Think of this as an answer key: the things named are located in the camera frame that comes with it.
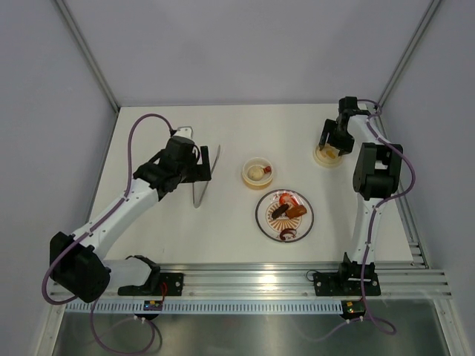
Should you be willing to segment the round beige container lid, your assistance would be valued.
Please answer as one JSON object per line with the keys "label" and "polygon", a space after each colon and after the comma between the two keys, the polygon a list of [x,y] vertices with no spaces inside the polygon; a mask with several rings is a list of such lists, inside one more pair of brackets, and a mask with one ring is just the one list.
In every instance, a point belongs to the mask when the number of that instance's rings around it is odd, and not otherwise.
{"label": "round beige container lid", "polygon": [[337,168],[344,161],[343,156],[339,156],[338,153],[336,148],[326,144],[323,148],[317,146],[313,151],[313,157],[316,163],[324,168]]}

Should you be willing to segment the metal food tongs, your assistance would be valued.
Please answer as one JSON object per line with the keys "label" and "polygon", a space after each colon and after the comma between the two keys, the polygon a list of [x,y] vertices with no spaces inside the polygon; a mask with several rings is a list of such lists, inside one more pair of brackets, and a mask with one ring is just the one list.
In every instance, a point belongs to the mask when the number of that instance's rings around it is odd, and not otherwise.
{"label": "metal food tongs", "polygon": [[212,180],[212,175],[220,158],[221,146],[217,146],[215,155],[210,160],[209,148],[207,146],[200,147],[201,163],[198,165],[198,178],[192,183],[193,206],[199,208],[203,202],[206,190]]}

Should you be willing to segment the white round bun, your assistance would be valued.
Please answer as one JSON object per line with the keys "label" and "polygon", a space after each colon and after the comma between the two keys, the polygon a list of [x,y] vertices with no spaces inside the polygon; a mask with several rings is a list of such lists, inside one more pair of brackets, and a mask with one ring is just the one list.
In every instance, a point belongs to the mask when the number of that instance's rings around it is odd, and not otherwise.
{"label": "white round bun", "polygon": [[252,180],[252,181],[260,181],[264,177],[264,171],[261,166],[258,165],[253,165],[252,167],[249,168],[247,171],[247,177]]}

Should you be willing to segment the round beige lunch container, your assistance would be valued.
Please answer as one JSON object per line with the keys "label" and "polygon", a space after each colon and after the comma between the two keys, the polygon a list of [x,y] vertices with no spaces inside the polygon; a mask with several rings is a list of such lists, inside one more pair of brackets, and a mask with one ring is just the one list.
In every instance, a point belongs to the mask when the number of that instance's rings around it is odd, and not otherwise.
{"label": "round beige lunch container", "polygon": [[241,169],[243,184],[252,190],[268,188],[274,178],[272,163],[263,157],[248,159]]}

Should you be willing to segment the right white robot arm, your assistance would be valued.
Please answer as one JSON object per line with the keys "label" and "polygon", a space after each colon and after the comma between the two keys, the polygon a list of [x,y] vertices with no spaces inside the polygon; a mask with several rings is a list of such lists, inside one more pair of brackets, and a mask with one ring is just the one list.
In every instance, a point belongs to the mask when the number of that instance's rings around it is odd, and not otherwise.
{"label": "right white robot arm", "polygon": [[402,146],[388,142],[378,129],[372,128],[371,112],[358,104],[354,96],[338,101],[338,116],[325,120],[314,158],[324,166],[335,166],[352,153],[356,138],[361,139],[352,180],[357,215],[344,261],[369,271],[375,262],[377,233],[385,205],[399,186]]}

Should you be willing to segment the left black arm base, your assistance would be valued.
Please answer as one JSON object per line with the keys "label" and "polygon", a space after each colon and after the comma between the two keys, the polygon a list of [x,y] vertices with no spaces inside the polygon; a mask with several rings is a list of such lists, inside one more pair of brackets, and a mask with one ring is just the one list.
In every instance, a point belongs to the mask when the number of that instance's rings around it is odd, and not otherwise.
{"label": "left black arm base", "polygon": [[127,297],[179,297],[183,293],[183,273],[160,272],[150,275],[141,286],[122,286],[118,288],[119,296]]}

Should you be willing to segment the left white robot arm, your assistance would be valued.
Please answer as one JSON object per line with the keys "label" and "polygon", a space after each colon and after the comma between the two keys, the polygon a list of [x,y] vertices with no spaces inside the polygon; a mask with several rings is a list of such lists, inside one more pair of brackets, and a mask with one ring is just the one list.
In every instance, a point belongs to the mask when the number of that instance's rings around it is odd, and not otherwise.
{"label": "left white robot arm", "polygon": [[98,300],[111,282],[122,296],[159,296],[171,291],[159,264],[142,255],[107,261],[105,256],[128,227],[178,185],[209,182],[209,149],[175,134],[164,149],[142,164],[128,180],[124,194],[95,220],[73,234],[50,240],[50,266],[44,277],[85,303]]}

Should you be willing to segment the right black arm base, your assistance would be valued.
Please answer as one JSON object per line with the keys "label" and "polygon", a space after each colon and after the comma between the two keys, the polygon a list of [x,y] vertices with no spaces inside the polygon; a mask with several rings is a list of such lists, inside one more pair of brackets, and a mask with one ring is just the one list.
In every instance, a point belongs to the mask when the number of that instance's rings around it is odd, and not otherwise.
{"label": "right black arm base", "polygon": [[306,278],[310,281],[317,297],[377,297],[381,295],[378,275],[372,273],[360,277],[344,279],[338,272],[318,272],[309,270]]}

